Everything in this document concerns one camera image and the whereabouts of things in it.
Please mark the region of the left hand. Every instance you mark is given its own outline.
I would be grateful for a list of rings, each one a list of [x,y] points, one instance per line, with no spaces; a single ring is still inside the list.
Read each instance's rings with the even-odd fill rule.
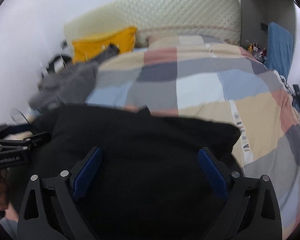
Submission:
[[[7,173],[5,168],[0,170],[0,211],[8,209],[8,197],[7,197]]]

